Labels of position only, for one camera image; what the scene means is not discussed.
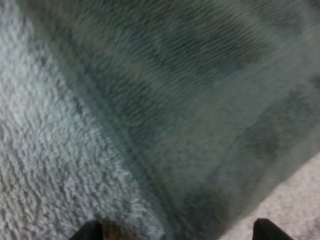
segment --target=textured fabric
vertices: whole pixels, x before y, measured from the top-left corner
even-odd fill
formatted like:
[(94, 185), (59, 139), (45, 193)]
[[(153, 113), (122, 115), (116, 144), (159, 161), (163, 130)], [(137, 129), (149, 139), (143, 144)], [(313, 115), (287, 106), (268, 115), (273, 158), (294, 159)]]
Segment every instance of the textured fabric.
[(319, 150), (316, 0), (20, 2), (168, 239), (219, 237)]
[(253, 222), (269, 218), (294, 240), (320, 238), (320, 154), (292, 177), (281, 183), (248, 216), (241, 219), (220, 240), (252, 239)]
[(86, 221), (163, 229), (14, 1), (0, 6), (0, 239), (67, 240)]

